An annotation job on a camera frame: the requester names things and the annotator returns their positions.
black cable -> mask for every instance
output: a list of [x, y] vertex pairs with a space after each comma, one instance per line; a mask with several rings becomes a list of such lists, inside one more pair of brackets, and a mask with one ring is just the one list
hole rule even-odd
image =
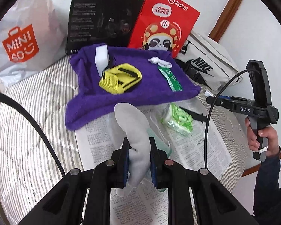
[[208, 133], [208, 127], [209, 127], [209, 122], [210, 122], [210, 118], [211, 118], [211, 113], [213, 110], [213, 107], [216, 103], [216, 100], [219, 98], [219, 96], [223, 93], [223, 91], [235, 80], [237, 79], [237, 77], [239, 77], [240, 75], [242, 75], [243, 73], [246, 72], [250, 72], [250, 71], [255, 71], [257, 73], [259, 73], [256, 69], [246, 69], [241, 71], [240, 73], [236, 74], [232, 79], [230, 79], [227, 84], [224, 85], [224, 87], [219, 91], [219, 93], [216, 95], [213, 103], [211, 104], [211, 107], [209, 109], [209, 113], [208, 113], [208, 117], [207, 117], [207, 122], [206, 122], [206, 127], [205, 127], [205, 135], [204, 135], [204, 165], [205, 168], [208, 170], [207, 168], [207, 133]]
[[29, 112], [27, 112], [25, 110], [24, 107], [22, 107], [19, 103], [17, 103], [16, 101], [14, 101], [13, 99], [11, 99], [10, 97], [8, 97], [7, 95], [4, 95], [2, 93], [0, 93], [0, 102], [14, 108], [16, 111], [18, 111], [24, 118], [26, 118], [28, 120], [28, 122], [31, 123], [31, 125], [35, 128], [35, 130], [39, 133], [40, 137], [42, 138], [42, 140], [44, 141], [46, 147], [48, 148], [51, 156], [53, 157], [59, 171], [61, 172], [62, 177], [64, 177], [65, 171], [56, 155], [56, 153], [54, 152], [50, 142], [47, 139], [47, 136], [44, 134], [44, 132], [42, 131], [42, 129], [40, 128], [40, 126], [38, 125], [38, 123], [34, 120], [34, 118], [29, 114]]

human hand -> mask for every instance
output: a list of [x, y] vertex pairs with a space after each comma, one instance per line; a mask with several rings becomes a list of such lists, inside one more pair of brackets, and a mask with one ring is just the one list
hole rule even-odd
[[[250, 121], [248, 118], [244, 121], [247, 127], [247, 139], [249, 144], [249, 149], [251, 151], [257, 152], [260, 147], [260, 143], [257, 141], [257, 136], [254, 134], [252, 128], [250, 127]], [[272, 126], [268, 126], [262, 130], [258, 131], [258, 135], [263, 138], [268, 138], [268, 150], [266, 152], [267, 157], [275, 156], [279, 153], [279, 142], [276, 130]]]

metal screw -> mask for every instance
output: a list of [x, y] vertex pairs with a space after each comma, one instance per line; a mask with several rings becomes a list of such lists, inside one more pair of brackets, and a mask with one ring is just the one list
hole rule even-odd
[[174, 165], [174, 161], [173, 160], [170, 160], [170, 159], [168, 159], [168, 160], [165, 160], [165, 165], [167, 165], [167, 166], [173, 166]]
[[78, 173], [79, 173], [79, 169], [78, 168], [74, 168], [74, 169], [72, 169], [71, 171], [70, 171], [70, 174], [71, 175], [73, 175], [73, 176], [75, 176], [75, 175], [77, 175]]
[[106, 166], [111, 167], [111, 166], [114, 165], [114, 161], [113, 161], [113, 160], [107, 160], [107, 161], [105, 162], [105, 164], [106, 164]]
[[209, 173], [209, 172], [208, 172], [207, 169], [205, 169], [205, 168], [200, 169], [200, 174], [202, 174], [202, 175], [207, 175], [208, 173]]

striped mattress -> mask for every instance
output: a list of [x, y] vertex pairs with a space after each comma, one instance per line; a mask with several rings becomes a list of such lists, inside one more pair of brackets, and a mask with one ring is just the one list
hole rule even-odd
[[[199, 99], [208, 109], [205, 86]], [[66, 56], [51, 67], [7, 88], [41, 126], [65, 172], [83, 170], [74, 131], [65, 127], [65, 110], [78, 93], [77, 75]], [[246, 137], [233, 113], [215, 107], [213, 120], [232, 157], [220, 181], [232, 191], [245, 169]], [[0, 200], [11, 225], [18, 222], [61, 179], [44, 142], [18, 112], [0, 104]]]

white tote bag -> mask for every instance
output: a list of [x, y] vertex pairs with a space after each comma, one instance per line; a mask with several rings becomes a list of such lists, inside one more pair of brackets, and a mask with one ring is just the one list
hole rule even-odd
[[[206, 84], [215, 91], [220, 90], [234, 75], [240, 72], [224, 47], [194, 30], [188, 36], [176, 58], [190, 63], [191, 67], [202, 75]], [[231, 85], [241, 80], [242, 77], [239, 77]]]
[[52, 0], [18, 0], [0, 21], [0, 78], [5, 86], [65, 55]]

